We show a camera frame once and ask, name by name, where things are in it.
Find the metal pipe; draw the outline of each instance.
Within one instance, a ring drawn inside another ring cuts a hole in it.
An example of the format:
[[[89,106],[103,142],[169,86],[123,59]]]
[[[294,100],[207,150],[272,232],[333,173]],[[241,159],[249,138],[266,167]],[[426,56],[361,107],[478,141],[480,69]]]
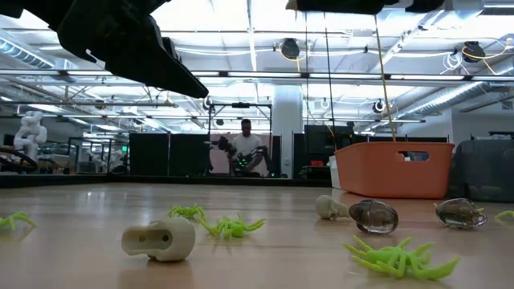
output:
[[[255,53],[255,38],[254,38],[254,25],[251,20],[252,2],[247,0],[247,14],[248,14],[248,41],[250,42],[250,57],[251,68],[257,71],[257,54]]]

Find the man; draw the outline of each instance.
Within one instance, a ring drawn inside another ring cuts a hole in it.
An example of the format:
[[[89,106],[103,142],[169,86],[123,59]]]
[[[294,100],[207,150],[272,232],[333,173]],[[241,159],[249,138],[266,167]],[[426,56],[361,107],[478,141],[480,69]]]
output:
[[[238,154],[243,154],[246,156],[248,153],[251,153],[254,149],[263,145],[263,141],[256,135],[251,134],[251,121],[244,119],[241,120],[241,131],[242,133],[236,136],[232,140],[232,146],[236,149],[236,153],[227,154],[229,158],[230,164],[230,174],[234,171],[235,165],[235,156]],[[248,164],[243,170],[244,173],[249,173],[254,170],[254,168],[263,160],[262,155],[257,155],[254,160]]]

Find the white plastic object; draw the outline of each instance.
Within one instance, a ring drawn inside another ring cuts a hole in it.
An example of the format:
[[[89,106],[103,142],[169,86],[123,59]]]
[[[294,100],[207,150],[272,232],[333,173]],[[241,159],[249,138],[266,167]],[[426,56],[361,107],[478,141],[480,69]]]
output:
[[[13,141],[15,150],[23,150],[23,153],[34,161],[38,160],[39,145],[47,141],[47,128],[41,125],[42,119],[42,112],[27,112],[22,117],[22,125]]]
[[[348,208],[338,203],[327,195],[322,195],[316,200],[316,213],[322,219],[335,220],[337,218],[349,217]]]
[[[190,221],[175,217],[127,228],[121,237],[121,248],[129,255],[147,254],[161,262],[180,261],[191,253],[195,239]]]
[[[328,161],[330,162],[330,179],[332,180],[332,187],[334,189],[340,189],[341,185],[339,184],[336,156],[331,156]]]

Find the table surface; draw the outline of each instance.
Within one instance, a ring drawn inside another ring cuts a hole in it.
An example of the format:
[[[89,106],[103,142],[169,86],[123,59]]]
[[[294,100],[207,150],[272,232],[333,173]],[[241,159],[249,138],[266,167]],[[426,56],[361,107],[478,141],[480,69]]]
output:
[[[336,189],[212,185],[94,184],[0,189],[0,216],[26,211],[33,230],[0,230],[2,288],[508,288],[514,283],[514,220],[492,216],[514,209],[479,204],[490,216],[476,231],[440,225],[430,200],[387,200],[400,216],[390,235],[365,235],[349,219],[320,220],[321,194],[351,205],[361,197]],[[124,228],[164,218],[174,205],[197,202],[211,219],[235,217],[266,224],[245,238],[212,238],[197,223],[196,246],[179,263],[157,263],[121,249]],[[343,243],[357,235],[372,247],[414,237],[409,248],[437,242],[431,266],[456,256],[453,275],[438,282],[394,279],[359,267]]]

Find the string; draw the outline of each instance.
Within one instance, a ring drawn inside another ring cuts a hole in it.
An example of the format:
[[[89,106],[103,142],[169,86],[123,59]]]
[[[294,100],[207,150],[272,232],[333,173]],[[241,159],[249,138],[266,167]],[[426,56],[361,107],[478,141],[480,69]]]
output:
[[[380,59],[380,70],[382,75],[382,86],[384,87],[384,99],[385,99],[385,107],[387,108],[387,116],[389,117],[389,126],[391,127],[391,133],[393,134],[393,141],[396,142],[396,132],[394,131],[393,126],[393,117],[391,116],[391,109],[389,106],[389,99],[387,98],[387,88],[386,88],[386,75],[384,74],[384,62],[382,60],[382,48],[380,45],[380,35],[378,34],[378,20],[375,15],[375,26],[377,27],[377,45],[378,45],[378,58]]]

